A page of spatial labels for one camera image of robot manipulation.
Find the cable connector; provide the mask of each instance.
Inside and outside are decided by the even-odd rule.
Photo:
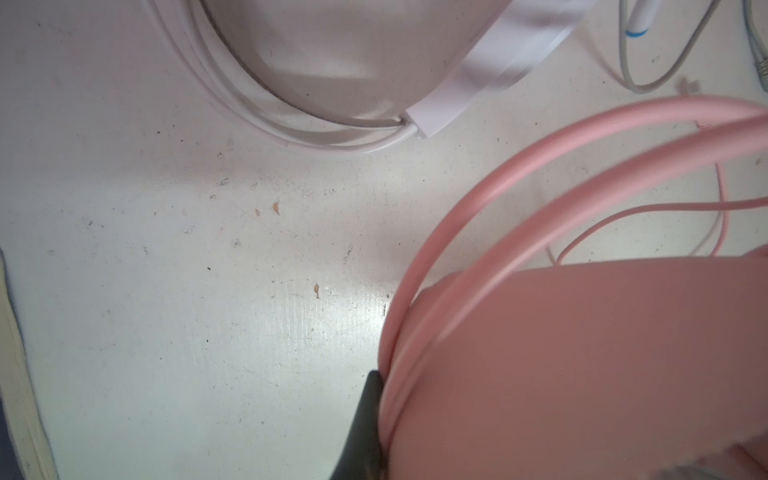
[[[768,91],[768,58],[756,62],[755,67],[757,67],[757,76],[760,77],[760,84],[763,86],[763,90]]]

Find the pink wire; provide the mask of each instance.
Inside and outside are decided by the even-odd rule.
[[[676,203],[676,204],[652,204],[652,205],[643,205],[642,207],[627,208],[626,210],[622,210],[617,214],[613,214],[610,217],[604,218],[603,220],[600,220],[592,227],[587,228],[581,235],[579,235],[572,242],[570,242],[568,246],[563,249],[562,252],[560,252],[560,255],[558,255],[558,258],[555,260],[554,264],[562,265],[563,261],[565,260],[565,257],[574,248],[578,247],[582,242],[584,242],[584,240],[594,235],[601,228],[607,227],[611,223],[621,220],[622,218],[630,217],[632,215],[648,214],[653,212],[721,212],[723,215],[723,222],[720,225],[720,236],[717,238],[717,242],[715,243],[715,246],[712,249],[712,252],[710,253],[710,257],[715,257],[720,252],[720,248],[723,246],[725,237],[728,234],[728,224],[730,220],[730,215],[728,214],[729,210],[743,210],[747,208],[765,207],[766,205],[763,205],[763,204],[757,204],[754,206],[751,206],[753,204],[748,204],[750,206],[746,206],[746,207],[741,207],[741,205],[745,204],[744,202],[762,200],[763,198],[768,199],[768,197],[762,197],[755,200],[745,200],[744,202],[728,202],[727,201],[728,190],[725,184],[725,173],[723,172],[723,167],[720,164],[715,164],[715,169],[717,171],[717,186],[720,192],[719,202],[709,202],[709,203],[686,202],[686,203]]]
[[[379,439],[384,449],[389,449],[402,408],[430,353],[525,261],[569,229],[631,195],[694,168],[765,149],[768,115],[713,127],[639,154],[577,186],[521,223],[458,275],[400,350],[379,407]]]
[[[765,107],[732,98],[697,95],[626,105],[586,118],[525,148],[469,191],[432,231],[408,267],[384,322],[379,341],[379,372],[389,375],[392,353],[406,312],[443,250],[485,206],[542,165],[603,137],[635,127],[679,121],[725,123],[765,114]]]

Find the pink object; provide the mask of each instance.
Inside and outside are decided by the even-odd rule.
[[[682,120],[720,126],[637,155],[576,187],[409,308],[452,238],[526,174],[617,131]],[[694,168],[763,149],[764,107],[714,97],[646,101],[566,127],[472,189],[417,254],[382,331],[379,438],[389,451],[390,478],[622,478],[693,460],[768,428],[768,409],[759,408],[768,405],[762,250],[743,259],[634,261],[512,276],[559,235],[612,204]],[[672,207],[725,212],[768,203],[725,202],[719,165],[717,171],[720,202]],[[724,216],[713,254],[726,231]],[[561,376],[553,377],[553,368]],[[548,449],[558,454],[545,454]]]

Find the scratched table surface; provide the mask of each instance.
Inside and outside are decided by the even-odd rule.
[[[335,55],[354,73],[345,55],[376,60],[376,68],[359,69],[355,78],[364,82],[348,84],[327,81],[328,72],[313,77],[311,68],[290,77],[290,68],[274,65],[292,88],[325,98],[326,108],[334,98],[341,104],[345,90],[407,101],[392,85],[439,80],[435,66],[461,43],[446,42],[442,53],[439,41],[403,48],[419,35],[451,37],[441,30],[450,18],[430,20],[442,2],[403,8],[407,2],[392,0],[384,15],[388,2],[328,1],[349,7],[341,25],[351,28],[344,45],[354,51],[333,43],[336,15],[298,28],[291,43],[290,29],[312,20],[300,14],[302,2],[284,2],[288,10],[253,3],[262,8],[252,15],[283,32],[274,41],[292,45],[281,50],[284,63],[296,51]],[[478,5],[493,3],[456,2],[449,27],[461,24],[458,11],[474,12],[467,17],[476,22],[487,15]],[[140,2],[2,2],[0,247],[62,480],[327,478],[364,377],[376,367],[390,297],[439,218],[532,141],[638,100],[615,75],[615,3],[598,2],[539,68],[508,91],[482,95],[437,136],[315,159],[225,120],[162,47]],[[706,3],[668,2],[647,38],[631,42],[638,81],[670,65]],[[768,5],[755,14],[768,38]],[[348,41],[365,31],[385,41]],[[723,2],[680,75],[651,96],[675,94],[682,75],[707,93],[768,102],[740,2]],[[694,130],[642,128],[554,162],[473,221],[429,281],[466,268],[596,172]],[[732,198],[768,194],[761,157],[734,161],[727,173]],[[620,207],[716,197],[707,169]],[[714,214],[627,219],[571,261],[686,255],[713,221]],[[765,211],[734,214],[724,253],[766,239]],[[529,266],[547,265],[540,256]]]

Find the stain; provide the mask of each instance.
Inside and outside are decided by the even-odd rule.
[[[346,254],[344,255],[344,265],[346,265],[346,261],[349,260],[349,254],[352,253],[352,245],[349,245],[349,248],[346,251]]]

